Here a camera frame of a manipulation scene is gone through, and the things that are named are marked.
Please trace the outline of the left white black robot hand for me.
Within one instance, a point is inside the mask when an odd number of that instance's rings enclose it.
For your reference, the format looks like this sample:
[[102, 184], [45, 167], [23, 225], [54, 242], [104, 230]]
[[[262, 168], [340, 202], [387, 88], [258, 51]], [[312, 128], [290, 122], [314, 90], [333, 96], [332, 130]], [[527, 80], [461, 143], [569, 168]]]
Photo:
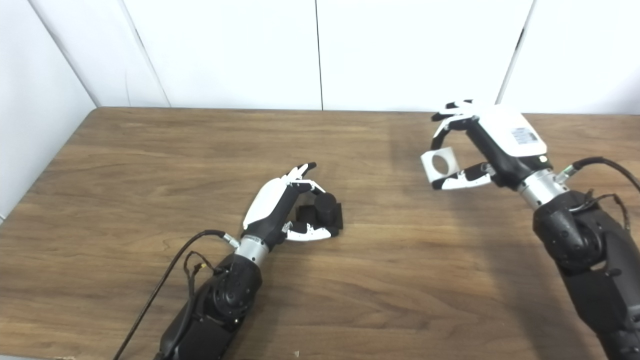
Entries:
[[306, 178], [315, 162], [306, 162], [266, 182], [242, 222], [234, 256], [260, 268], [275, 246], [285, 241], [315, 242], [338, 237], [344, 228], [342, 205], [333, 193]]

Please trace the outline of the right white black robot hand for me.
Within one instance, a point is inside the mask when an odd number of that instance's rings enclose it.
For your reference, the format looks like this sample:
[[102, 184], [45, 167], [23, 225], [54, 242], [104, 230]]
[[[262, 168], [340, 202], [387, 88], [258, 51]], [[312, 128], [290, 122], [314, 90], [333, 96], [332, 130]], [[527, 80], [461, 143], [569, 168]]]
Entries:
[[[422, 161], [436, 191], [493, 183], [517, 192], [532, 209], [569, 192], [557, 181], [546, 143], [520, 112], [502, 104], [483, 105], [466, 99], [446, 104], [431, 120], [438, 128]], [[485, 160], [459, 168], [452, 148], [443, 146], [450, 132], [464, 132]]]

